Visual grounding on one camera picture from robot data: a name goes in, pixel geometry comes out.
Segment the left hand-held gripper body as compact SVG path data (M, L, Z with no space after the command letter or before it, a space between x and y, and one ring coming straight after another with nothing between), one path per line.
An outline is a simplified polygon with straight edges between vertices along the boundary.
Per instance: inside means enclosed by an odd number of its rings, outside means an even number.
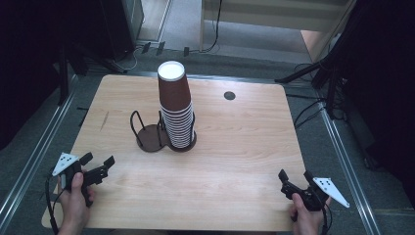
M87 188L92 184L102 183L103 179L108 176L109 170L102 164L96 168L83 171L83 165L80 164L79 159L80 157L78 156L62 153L52 171L52 175L59 176L61 178L61 188L70 192L74 175L78 172L83 173L82 194L85 198L86 206L91 207L93 202L90 200Z

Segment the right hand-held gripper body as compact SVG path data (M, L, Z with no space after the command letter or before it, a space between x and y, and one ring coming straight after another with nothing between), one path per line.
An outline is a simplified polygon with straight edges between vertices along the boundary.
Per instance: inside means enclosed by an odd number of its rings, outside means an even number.
M304 206L310 212L321 211L328 198L332 198L345 208L350 207L350 203L330 178L311 177L308 179L308 187L300 189L288 179L282 179L281 192L289 199L293 199L293 194L300 195Z

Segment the black wire cup holder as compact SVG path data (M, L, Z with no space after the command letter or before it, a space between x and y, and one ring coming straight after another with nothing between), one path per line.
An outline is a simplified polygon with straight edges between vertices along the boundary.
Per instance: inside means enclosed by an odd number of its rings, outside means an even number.
M140 121L141 129L139 131L135 128L134 118L138 118ZM154 153L167 146L174 152L184 153L190 151L197 142L197 134L193 129L194 124L191 124L192 129L189 134L189 140L184 144L183 148L175 147L167 133L166 123L161 115L161 112L159 112L159 120L156 124L145 125L138 111L134 111L131 114L129 123L137 145L144 152Z

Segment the stack of brown paper cups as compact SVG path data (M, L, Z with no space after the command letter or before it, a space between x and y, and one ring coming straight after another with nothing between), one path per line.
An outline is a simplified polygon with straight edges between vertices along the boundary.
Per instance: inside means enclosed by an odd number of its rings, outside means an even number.
M174 148L189 147L194 141L194 111L184 66L167 61L158 68L161 115Z

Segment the person's right hand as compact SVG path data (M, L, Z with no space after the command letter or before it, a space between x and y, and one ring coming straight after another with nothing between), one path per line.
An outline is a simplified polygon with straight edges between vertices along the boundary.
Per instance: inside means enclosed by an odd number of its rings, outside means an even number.
M320 225L323 223L323 211L309 211L297 193L292 195L292 202L289 215L296 219L293 222L293 234L318 235Z

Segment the person's left hand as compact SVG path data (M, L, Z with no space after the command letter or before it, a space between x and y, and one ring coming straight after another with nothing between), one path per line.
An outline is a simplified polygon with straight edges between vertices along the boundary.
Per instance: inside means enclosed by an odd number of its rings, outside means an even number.
M89 221L90 209L82 194L83 181L84 174L76 173L71 182L71 191L64 190L61 194L63 221L58 235L80 235Z

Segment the black metal stand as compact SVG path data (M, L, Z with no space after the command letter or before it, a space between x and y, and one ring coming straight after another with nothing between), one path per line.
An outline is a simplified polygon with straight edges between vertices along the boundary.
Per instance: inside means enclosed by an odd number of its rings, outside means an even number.
M85 75L88 72L84 57L88 57L101 65L102 67L115 72L126 73L126 70L117 67L115 64L107 62L99 57L96 53L76 43L64 43L59 51L59 84L60 100L58 105L61 106L69 96L69 70L71 65L76 74Z
M325 98L326 112L330 119L337 119L338 117L335 115L335 97L337 82L341 77L339 67L333 59L325 57L284 78L275 78L274 81L281 84L290 83L313 71L316 71L316 75L311 79L311 85L314 89L321 89L325 84L328 84L327 96Z

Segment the dark cabinet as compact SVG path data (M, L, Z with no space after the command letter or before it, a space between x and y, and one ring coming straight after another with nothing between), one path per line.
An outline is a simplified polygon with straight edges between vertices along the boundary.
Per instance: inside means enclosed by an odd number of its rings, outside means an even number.
M119 61L136 46L144 20L141 0L100 0L110 40L110 56Z

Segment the aluminium floor rail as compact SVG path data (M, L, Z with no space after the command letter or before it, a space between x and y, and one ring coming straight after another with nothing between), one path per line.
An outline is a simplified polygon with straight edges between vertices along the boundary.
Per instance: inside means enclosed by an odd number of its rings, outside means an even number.
M348 188L353 198L355 208L358 211L366 234L382 235L366 194L364 193L364 190L349 159L346 147L336 127L336 124L333 120L330 119L324 102L319 105L319 108L322 110L322 118L324 124L331 138L336 155L340 162L340 166L345 175Z
M74 74L64 103L59 105L59 93L53 93L0 151L0 233L7 230L19 210L37 171L43 166L50 169L44 160L69 111L78 83L79 76Z

